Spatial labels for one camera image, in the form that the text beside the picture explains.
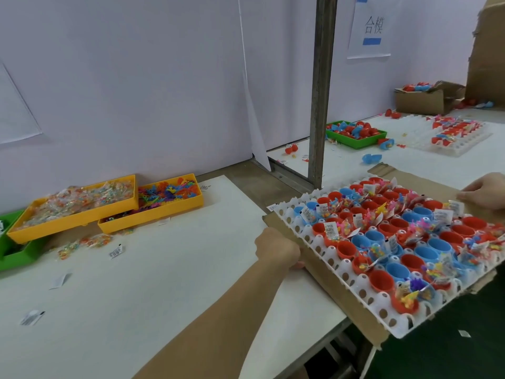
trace hand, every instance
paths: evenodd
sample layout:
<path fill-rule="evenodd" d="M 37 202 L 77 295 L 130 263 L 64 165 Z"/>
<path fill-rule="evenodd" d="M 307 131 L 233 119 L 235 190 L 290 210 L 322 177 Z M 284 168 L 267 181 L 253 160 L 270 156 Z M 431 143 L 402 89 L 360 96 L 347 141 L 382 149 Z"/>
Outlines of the hand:
<path fill-rule="evenodd" d="M 457 197 L 459 200 L 475 203 L 485 209 L 504 209 L 505 175 L 486 174 L 465 187 Z"/>
<path fill-rule="evenodd" d="M 256 244 L 256 256 L 260 260 L 281 261 L 288 268 L 303 268 L 305 265 L 303 262 L 298 261 L 300 247 L 274 228 L 267 227 L 264 229 L 254 243 Z"/>

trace white tabletop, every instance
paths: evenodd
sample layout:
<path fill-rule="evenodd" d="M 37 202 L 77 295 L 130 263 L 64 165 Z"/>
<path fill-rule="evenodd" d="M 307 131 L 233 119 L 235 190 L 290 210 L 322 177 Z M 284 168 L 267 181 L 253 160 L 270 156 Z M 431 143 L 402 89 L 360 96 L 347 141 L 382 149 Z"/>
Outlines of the white tabletop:
<path fill-rule="evenodd" d="M 359 178 L 360 175 L 366 173 L 373 166 L 365 165 L 362 162 L 362 156 L 367 153 L 382 154 L 382 162 L 392 165 L 398 170 L 457 189 L 462 189 L 486 173 L 493 171 L 505 172 L 505 112 L 464 109 L 452 111 L 450 115 L 481 121 L 488 120 L 490 122 L 489 130 L 493 132 L 493 135 L 460 157 L 449 157 L 398 146 L 386 151 L 382 151 L 378 146 L 355 150 L 342 144 L 336 145 L 326 141 L 323 184 L 337 180 L 347 180 L 353 176 Z M 365 121 L 370 122 L 373 127 L 391 133 L 398 132 L 398 125 L 402 122 L 385 116 L 377 116 Z M 397 143 L 402 143 L 401 135 L 395 137 L 395 140 Z M 309 140 L 299 142 L 298 146 L 299 150 L 296 152 L 296 158 L 293 158 L 292 155 L 286 155 L 284 148 L 269 151 L 268 156 L 273 159 L 287 161 L 285 164 L 287 167 L 306 176 L 309 164 L 303 161 L 302 156 L 309 153 Z"/>
<path fill-rule="evenodd" d="M 205 185 L 205 206 L 165 225 L 0 274 L 1 377 L 131 378 L 217 300 L 256 260 L 264 213 L 224 176 Z M 119 243 L 125 252 L 111 260 Z M 68 281 L 49 290 L 68 271 Z M 34 326 L 19 325 L 34 309 L 46 313 Z M 344 319 L 306 271 L 291 272 L 240 378 L 275 377 Z"/>

